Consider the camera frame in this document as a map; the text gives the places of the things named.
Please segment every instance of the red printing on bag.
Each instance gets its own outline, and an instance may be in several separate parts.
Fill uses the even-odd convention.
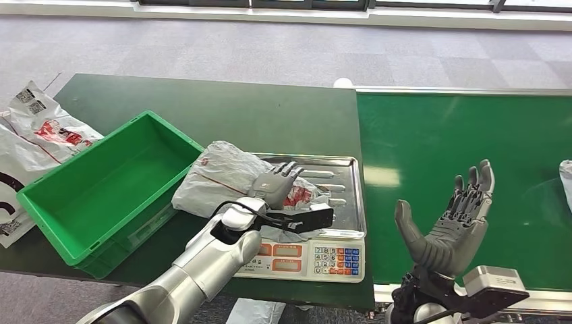
[[[44,122],[42,127],[34,134],[44,138],[49,142],[60,142],[60,143],[70,143],[72,145],[78,145],[82,142],[82,136],[78,133],[71,132],[62,128],[57,120],[47,120]],[[85,145],[90,146],[92,143],[86,141]]]
[[[303,187],[294,186],[291,192],[292,198],[286,197],[286,199],[284,199],[284,206],[295,207],[298,202],[309,203],[312,198],[312,193]]]

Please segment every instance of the plastic bag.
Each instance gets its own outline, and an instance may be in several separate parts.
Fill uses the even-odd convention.
[[[102,137],[32,81],[10,101],[0,115],[0,244],[34,226],[16,192]]]
[[[272,167],[256,155],[245,153],[228,142],[213,142],[193,163],[171,202],[175,209],[208,218],[221,202],[246,196],[254,180]],[[310,205],[328,203],[328,198],[328,192],[298,177],[284,200],[284,209],[308,210]],[[260,233],[263,238],[275,242],[301,242],[320,231],[295,234],[263,226]]]
[[[286,304],[238,298],[226,324],[278,324]]]
[[[560,163],[559,172],[564,193],[566,194],[566,200],[568,201],[568,208],[570,208],[570,212],[572,212],[572,161],[562,161]]]

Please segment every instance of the stainless steel tray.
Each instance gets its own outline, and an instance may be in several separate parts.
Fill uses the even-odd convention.
[[[334,223],[320,236],[331,238],[363,238],[366,215],[358,160],[353,157],[318,155],[286,155],[255,153],[272,164],[295,161],[304,167],[300,175],[322,191],[329,191],[329,205],[334,208]]]

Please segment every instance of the barcode label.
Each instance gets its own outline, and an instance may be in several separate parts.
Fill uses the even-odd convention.
[[[14,233],[22,224],[15,219],[6,224],[0,224],[0,235],[10,236]]]
[[[30,89],[24,89],[22,92],[16,95],[16,98],[18,98],[21,103],[28,103],[35,97]]]
[[[46,106],[44,106],[44,104],[41,101],[37,100],[37,101],[29,104],[28,109],[30,110],[31,113],[36,115],[40,111],[46,109]]]

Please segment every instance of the table top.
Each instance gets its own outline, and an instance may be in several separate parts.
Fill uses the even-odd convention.
[[[466,179],[469,166],[488,158],[494,199],[468,269],[513,268],[529,290],[572,290],[572,213],[559,177],[560,162],[572,157],[572,96],[541,94],[357,94],[368,229],[376,233],[370,254],[388,255],[369,259],[376,284],[400,282],[412,264],[393,220],[396,200],[411,203],[428,233],[455,175]]]
[[[226,140],[250,152],[362,159],[354,90],[76,74],[55,99],[103,135],[153,110],[202,146]],[[137,286],[151,282],[205,223],[179,212],[105,281]],[[68,267],[37,228],[0,249],[0,269],[92,279]],[[374,308],[369,263],[361,283],[233,278],[223,293],[360,311]]]

